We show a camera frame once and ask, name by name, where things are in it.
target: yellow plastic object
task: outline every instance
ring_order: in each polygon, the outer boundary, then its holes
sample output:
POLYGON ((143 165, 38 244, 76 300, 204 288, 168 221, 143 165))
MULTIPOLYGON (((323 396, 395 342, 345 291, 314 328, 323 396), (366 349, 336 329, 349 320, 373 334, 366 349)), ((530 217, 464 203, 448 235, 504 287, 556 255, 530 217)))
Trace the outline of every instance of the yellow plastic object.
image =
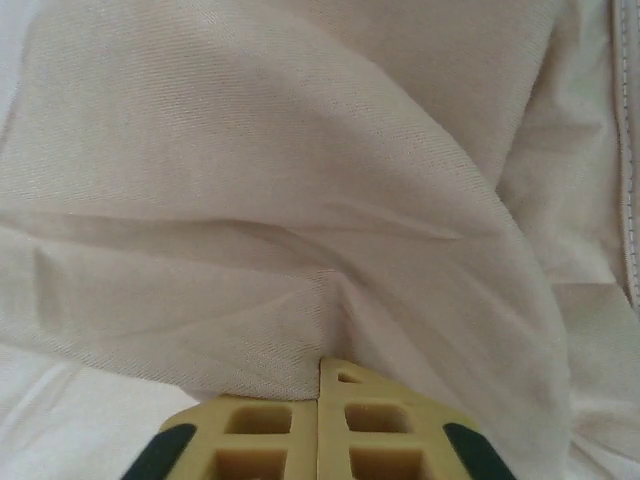
POLYGON ((219 397, 171 417, 196 433, 167 480, 315 480, 317 406, 219 397))
POLYGON ((317 401, 218 397, 171 417, 123 480, 515 480, 460 412, 342 360, 317 401))
POLYGON ((321 363, 318 480, 472 480, 442 426, 456 410, 348 362, 321 363))

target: square hole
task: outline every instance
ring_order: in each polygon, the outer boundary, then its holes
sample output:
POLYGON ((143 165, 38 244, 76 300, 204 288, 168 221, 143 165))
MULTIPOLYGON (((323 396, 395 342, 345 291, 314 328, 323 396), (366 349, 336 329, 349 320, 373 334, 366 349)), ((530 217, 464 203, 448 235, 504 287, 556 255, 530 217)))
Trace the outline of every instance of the square hole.
POLYGON ((211 480, 282 480, 284 450, 219 450, 211 480))
POLYGON ((434 480, 420 450, 351 448, 355 480, 434 480))
POLYGON ((412 431, 405 413, 394 405, 350 404, 344 409, 352 432, 409 433, 412 431))
POLYGON ((269 435, 291 430, 291 409, 285 406, 250 406, 239 408, 229 420, 225 433, 269 435))

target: beige fabric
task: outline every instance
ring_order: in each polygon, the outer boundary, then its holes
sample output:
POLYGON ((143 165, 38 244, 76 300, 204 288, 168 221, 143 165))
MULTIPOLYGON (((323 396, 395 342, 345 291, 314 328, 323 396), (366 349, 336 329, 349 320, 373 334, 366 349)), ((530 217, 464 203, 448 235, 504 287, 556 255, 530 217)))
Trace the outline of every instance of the beige fabric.
POLYGON ((640 2, 629 0, 614 4, 614 27, 616 29, 617 77, 615 97, 617 120, 620 131, 620 164, 622 172, 622 224, 625 230, 624 244, 627 259, 627 277, 631 303, 640 309, 640 274, 638 253, 638 155, 640 152, 640 2))
POLYGON ((640 461, 640 427, 594 427, 638 418, 640 327, 609 22, 604 0, 46 3, 7 87, 0 337, 199 396, 313 397, 343 356, 470 413, 518 478, 578 454, 611 478, 585 445, 640 461))

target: black rubber edge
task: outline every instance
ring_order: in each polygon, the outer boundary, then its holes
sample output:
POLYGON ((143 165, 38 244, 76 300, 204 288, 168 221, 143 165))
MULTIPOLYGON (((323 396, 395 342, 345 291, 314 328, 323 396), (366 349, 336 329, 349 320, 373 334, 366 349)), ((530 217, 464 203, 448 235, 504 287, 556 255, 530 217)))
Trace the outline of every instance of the black rubber edge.
POLYGON ((133 462, 122 480, 164 480, 196 433, 196 426, 182 423, 158 433, 133 462))
POLYGON ((484 436, 457 423, 443 428, 472 480, 516 480, 484 436))

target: seam stitching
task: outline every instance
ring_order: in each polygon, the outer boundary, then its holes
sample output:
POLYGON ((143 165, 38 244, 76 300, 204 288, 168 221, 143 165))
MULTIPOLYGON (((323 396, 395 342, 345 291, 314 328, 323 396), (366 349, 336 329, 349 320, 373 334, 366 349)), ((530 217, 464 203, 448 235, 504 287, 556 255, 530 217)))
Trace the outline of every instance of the seam stitching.
MULTIPOLYGON (((622 0, 620 15, 622 34, 622 108, 624 115, 625 142, 623 152, 626 153, 629 162, 629 178, 627 181, 627 227, 629 234, 629 256, 631 259, 632 288, 635 298, 636 308, 640 304, 640 280, 638 278, 638 259, 635 246, 635 225, 633 218, 633 193, 634 193, 634 161, 633 150, 631 149, 631 130, 629 127, 629 101, 628 101, 628 58, 627 58, 627 1, 622 0)), ((640 0, 636 0, 638 13, 638 33, 640 34, 640 0)))

